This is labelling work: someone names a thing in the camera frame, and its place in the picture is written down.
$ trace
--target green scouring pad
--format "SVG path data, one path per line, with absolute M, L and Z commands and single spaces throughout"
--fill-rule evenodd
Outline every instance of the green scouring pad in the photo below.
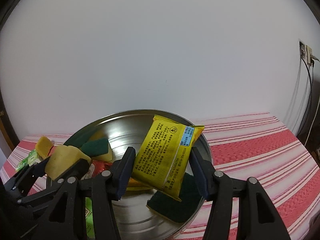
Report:
M 100 129 L 100 126 L 96 127 L 89 127 L 89 128 L 82 128 L 81 131 L 76 132 L 73 136 L 71 136 L 64 145 L 71 145 L 77 148 L 80 148 L 84 143 L 86 143 L 89 138 L 94 135 L 97 130 Z
M 188 173 L 185 173 L 183 176 L 179 198 L 181 202 L 157 191 L 147 201 L 147 207 L 152 212 L 173 222 L 186 222 L 196 211 L 201 200 L 195 178 Z
M 108 153 L 109 141 L 107 138 L 86 142 L 80 150 L 89 157 L 96 157 Z

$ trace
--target food package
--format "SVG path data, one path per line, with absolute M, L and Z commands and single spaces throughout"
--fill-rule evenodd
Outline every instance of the food package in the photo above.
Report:
M 191 147 L 203 129 L 155 115 L 134 161 L 132 178 L 181 201 L 179 193 Z
M 24 167 L 27 166 L 27 165 L 28 165 L 28 157 L 24 158 L 22 161 L 20 161 L 20 162 L 18 163 L 18 166 L 17 166 L 17 168 L 16 168 L 16 172 L 22 170 L 22 168 L 24 168 Z
M 32 150 L 28 155 L 28 164 L 31 166 L 34 163 L 40 163 L 42 161 L 41 156 L 36 150 Z
M 111 165 L 112 165 L 112 163 L 106 163 L 103 161 L 92 160 L 92 163 L 89 167 L 89 170 L 81 179 L 94 178 L 99 173 L 108 170 Z
M 88 197 L 85 198 L 85 227 L 87 231 L 87 237 L 90 239 L 95 239 L 92 216 L 92 200 Z

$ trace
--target electrical outlet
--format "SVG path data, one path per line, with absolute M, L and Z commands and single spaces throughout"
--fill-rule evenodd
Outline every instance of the electrical outlet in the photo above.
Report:
M 311 66 L 311 55 L 312 55 L 312 49 L 307 45 L 307 65 Z
M 303 58 L 305 62 L 307 62 L 307 46 L 299 40 L 299 49 L 300 49 L 300 57 Z

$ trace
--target white wall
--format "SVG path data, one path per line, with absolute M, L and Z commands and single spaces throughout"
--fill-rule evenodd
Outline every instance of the white wall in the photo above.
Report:
M 3 164 L 5 163 L 6 160 L 7 160 L 6 156 L 4 156 L 4 153 L 0 149 L 0 169 L 2 168 L 2 166 L 3 166 Z
M 20 138 L 135 108 L 270 111 L 293 129 L 299 39 L 320 56 L 303 0 L 22 0 L 1 31 L 1 91 Z

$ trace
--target yellow snack package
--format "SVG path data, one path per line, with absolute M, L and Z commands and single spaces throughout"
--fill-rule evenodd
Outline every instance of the yellow snack package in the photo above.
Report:
M 155 115 L 133 164 L 131 177 L 179 198 L 191 147 L 204 126 L 186 126 Z

